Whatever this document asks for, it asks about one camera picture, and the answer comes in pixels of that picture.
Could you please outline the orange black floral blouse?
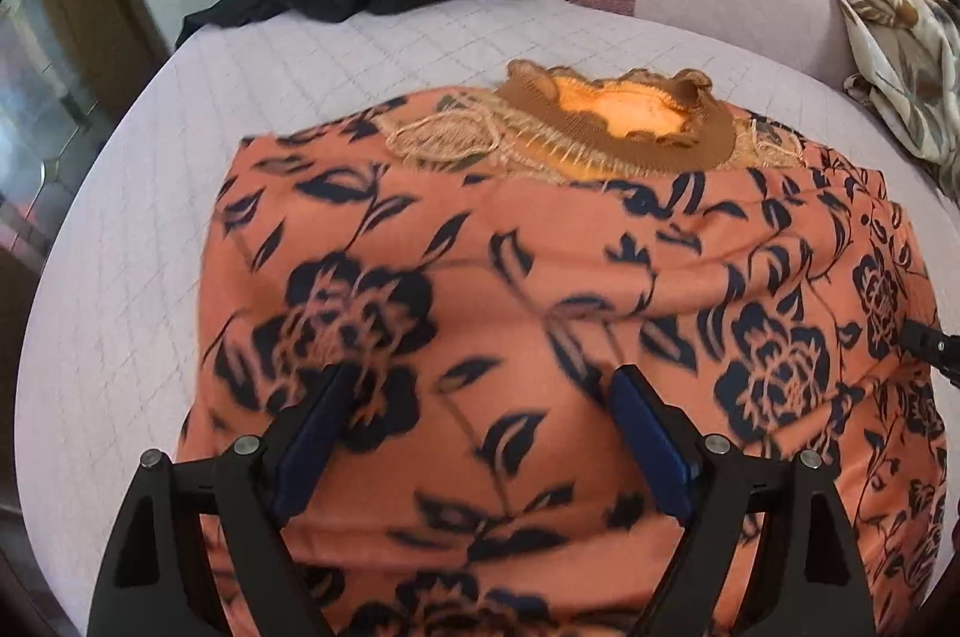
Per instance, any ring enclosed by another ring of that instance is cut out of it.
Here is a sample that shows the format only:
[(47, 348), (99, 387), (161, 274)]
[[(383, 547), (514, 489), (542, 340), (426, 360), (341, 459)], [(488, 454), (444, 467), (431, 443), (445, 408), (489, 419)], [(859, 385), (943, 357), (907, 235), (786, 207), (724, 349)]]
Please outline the orange black floral blouse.
[(900, 343), (934, 288), (880, 172), (731, 122), (731, 158), (680, 174), (596, 166), (480, 88), (245, 140), (203, 250), (179, 458), (345, 364), (334, 456), (285, 531), (337, 632), (617, 634), (679, 538), (608, 416), (633, 364), (700, 431), (822, 456), (895, 634), (946, 500), (931, 373)]

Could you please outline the wooden stained glass door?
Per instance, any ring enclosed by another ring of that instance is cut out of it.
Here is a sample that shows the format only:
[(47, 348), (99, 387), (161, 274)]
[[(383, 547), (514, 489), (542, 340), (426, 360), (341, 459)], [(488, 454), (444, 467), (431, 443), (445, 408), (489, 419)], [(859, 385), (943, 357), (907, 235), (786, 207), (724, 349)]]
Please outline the wooden stained glass door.
[(82, 182), (166, 59), (145, 0), (2, 0), (2, 580), (41, 603), (13, 455), (29, 311)]

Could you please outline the cream floral blanket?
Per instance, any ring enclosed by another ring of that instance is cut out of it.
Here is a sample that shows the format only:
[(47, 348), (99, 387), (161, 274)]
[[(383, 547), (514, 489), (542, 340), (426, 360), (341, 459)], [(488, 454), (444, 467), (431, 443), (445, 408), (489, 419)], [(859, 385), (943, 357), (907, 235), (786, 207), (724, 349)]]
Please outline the cream floral blanket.
[(958, 7), (950, 0), (838, 0), (857, 71), (844, 91), (958, 197)]

